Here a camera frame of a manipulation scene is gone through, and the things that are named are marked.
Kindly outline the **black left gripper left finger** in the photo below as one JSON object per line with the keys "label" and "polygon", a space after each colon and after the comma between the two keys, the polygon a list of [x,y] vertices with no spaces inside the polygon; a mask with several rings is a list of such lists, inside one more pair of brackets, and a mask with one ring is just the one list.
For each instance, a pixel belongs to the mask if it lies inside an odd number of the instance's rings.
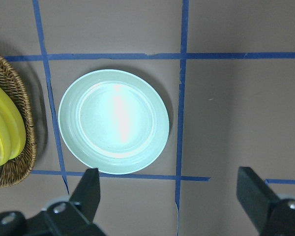
{"label": "black left gripper left finger", "polygon": [[94,220],[100,202],[100,179],[97,168],[84,172],[69,201],[88,221]]}

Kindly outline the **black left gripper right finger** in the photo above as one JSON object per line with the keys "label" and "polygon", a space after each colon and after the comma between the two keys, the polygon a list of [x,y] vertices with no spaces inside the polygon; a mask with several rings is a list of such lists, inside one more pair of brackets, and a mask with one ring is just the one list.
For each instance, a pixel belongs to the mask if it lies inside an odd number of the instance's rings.
{"label": "black left gripper right finger", "polygon": [[239,167],[236,197],[257,230],[263,230],[280,198],[250,167]]}

